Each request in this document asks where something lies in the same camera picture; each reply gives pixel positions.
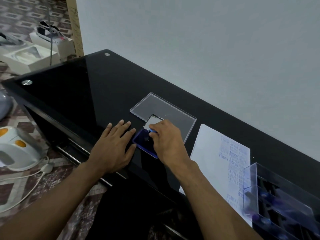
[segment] clear plastic box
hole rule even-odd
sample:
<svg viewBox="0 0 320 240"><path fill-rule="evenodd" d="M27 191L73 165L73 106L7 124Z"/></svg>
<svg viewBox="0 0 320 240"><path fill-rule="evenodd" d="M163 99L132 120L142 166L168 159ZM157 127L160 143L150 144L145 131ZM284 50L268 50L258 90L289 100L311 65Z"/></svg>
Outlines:
<svg viewBox="0 0 320 240"><path fill-rule="evenodd" d="M244 169L243 215L281 240L320 239L320 200L258 163Z"/></svg>
<svg viewBox="0 0 320 240"><path fill-rule="evenodd" d="M186 142L197 120L197 118L152 92L130 109L130 112L144 121L147 121L150 115L170 120L180 129L184 142Z"/></svg>

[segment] stack of paper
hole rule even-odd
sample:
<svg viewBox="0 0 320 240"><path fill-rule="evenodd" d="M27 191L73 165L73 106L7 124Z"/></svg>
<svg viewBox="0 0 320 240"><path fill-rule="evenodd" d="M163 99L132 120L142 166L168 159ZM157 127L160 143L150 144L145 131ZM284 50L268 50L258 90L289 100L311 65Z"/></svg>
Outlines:
<svg viewBox="0 0 320 240"><path fill-rule="evenodd" d="M243 169L250 166L250 149L202 124L191 153L215 190L241 216Z"/></svg>

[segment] right hand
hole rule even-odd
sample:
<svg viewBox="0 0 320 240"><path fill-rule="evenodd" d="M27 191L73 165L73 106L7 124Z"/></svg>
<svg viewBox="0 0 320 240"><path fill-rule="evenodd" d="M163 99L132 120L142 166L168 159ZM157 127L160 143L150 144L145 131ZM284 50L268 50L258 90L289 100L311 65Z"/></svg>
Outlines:
<svg viewBox="0 0 320 240"><path fill-rule="evenodd" d="M169 120L150 124L149 128L158 132L151 132L149 136L153 139L153 147L160 161L168 166L171 171L191 161L183 144L179 128L175 127Z"/></svg>

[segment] orange button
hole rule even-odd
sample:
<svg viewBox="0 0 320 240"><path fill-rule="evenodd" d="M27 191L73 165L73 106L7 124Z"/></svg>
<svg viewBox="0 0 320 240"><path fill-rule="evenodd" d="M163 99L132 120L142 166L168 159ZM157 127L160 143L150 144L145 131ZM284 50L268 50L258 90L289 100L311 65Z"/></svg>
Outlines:
<svg viewBox="0 0 320 240"><path fill-rule="evenodd" d="M26 146L27 146L26 143L24 143L24 142L21 141L21 140L16 140L14 143L15 143L17 146L20 146L20 147L26 147Z"/></svg>
<svg viewBox="0 0 320 240"><path fill-rule="evenodd" d="M8 132L8 128L2 128L0 129L0 136L3 136L5 133Z"/></svg>

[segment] forearm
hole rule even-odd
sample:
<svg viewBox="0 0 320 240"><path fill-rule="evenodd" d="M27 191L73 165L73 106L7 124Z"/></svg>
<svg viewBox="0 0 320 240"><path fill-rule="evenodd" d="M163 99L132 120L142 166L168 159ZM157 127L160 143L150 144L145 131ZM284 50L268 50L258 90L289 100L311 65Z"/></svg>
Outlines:
<svg viewBox="0 0 320 240"><path fill-rule="evenodd" d="M186 193L204 239L261 239L212 187L196 162L188 160L173 173Z"/></svg>
<svg viewBox="0 0 320 240"><path fill-rule="evenodd" d="M79 165L65 180L0 227L1 239L57 239L100 176Z"/></svg>

